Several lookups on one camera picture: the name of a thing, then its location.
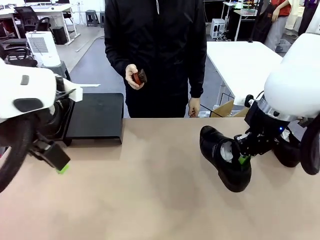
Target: red shirt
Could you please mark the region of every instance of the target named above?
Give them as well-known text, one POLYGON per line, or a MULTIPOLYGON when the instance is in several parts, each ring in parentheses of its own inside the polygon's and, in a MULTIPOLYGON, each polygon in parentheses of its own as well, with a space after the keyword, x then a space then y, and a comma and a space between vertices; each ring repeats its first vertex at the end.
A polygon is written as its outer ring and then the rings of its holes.
MULTIPOLYGON (((277 7, 280 4, 282 4, 284 1, 285 0, 271 0, 271 4, 277 7)), ((288 4, 287 6, 280 9, 279 16, 289 16, 290 11, 291 11, 291 5, 288 4)))

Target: white drawstring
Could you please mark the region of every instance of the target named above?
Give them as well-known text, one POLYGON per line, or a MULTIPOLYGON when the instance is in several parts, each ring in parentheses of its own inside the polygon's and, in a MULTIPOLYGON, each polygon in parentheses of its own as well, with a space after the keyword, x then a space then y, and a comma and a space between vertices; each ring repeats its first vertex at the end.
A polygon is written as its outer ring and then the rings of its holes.
POLYGON ((158 2, 158 0, 156 0, 156 10, 157 10, 158 15, 159 15, 159 14, 160 14, 160 12, 159 12, 159 2, 158 2))

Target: hand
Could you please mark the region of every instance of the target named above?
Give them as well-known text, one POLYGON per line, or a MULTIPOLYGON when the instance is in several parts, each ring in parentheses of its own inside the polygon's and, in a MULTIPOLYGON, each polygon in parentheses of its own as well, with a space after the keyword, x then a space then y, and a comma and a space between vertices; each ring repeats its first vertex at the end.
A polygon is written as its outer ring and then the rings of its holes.
POLYGON ((133 74, 138 73, 137 66, 134 64, 130 64, 126 66, 125 68, 125 80, 127 80, 128 84, 130 87, 132 87, 135 90, 140 90, 145 84, 142 83, 141 85, 138 85, 134 79, 133 79, 133 74))
POLYGON ((276 9, 273 11, 273 15, 272 15, 272 19, 271 19, 271 21, 272 21, 273 23, 278 19, 279 13, 280 13, 280 9, 279 9, 279 8, 276 8, 276 9))
POLYGON ((190 98, 189 101, 189 112, 188 115, 190 118, 197 118, 200 110, 200 98, 190 98))

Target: black jacket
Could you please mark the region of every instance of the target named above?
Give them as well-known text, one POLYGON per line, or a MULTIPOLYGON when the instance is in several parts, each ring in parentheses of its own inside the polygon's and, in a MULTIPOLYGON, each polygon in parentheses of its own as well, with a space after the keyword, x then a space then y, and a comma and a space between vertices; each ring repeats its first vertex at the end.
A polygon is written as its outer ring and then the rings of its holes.
POLYGON ((139 90, 129 87, 127 101, 203 93, 207 56, 203 0, 109 0, 105 9, 105 53, 111 66, 125 78, 135 64, 148 82, 139 90))

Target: person in red shirt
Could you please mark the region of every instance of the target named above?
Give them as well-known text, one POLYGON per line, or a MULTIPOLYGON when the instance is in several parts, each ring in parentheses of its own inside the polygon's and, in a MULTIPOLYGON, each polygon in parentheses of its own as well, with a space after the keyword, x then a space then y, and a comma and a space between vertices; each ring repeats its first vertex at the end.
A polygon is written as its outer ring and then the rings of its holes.
POLYGON ((271 0, 271 4, 275 6, 275 10, 272 15, 272 26, 264 45, 272 51, 275 51, 285 32, 285 26, 291 11, 292 0, 271 0))

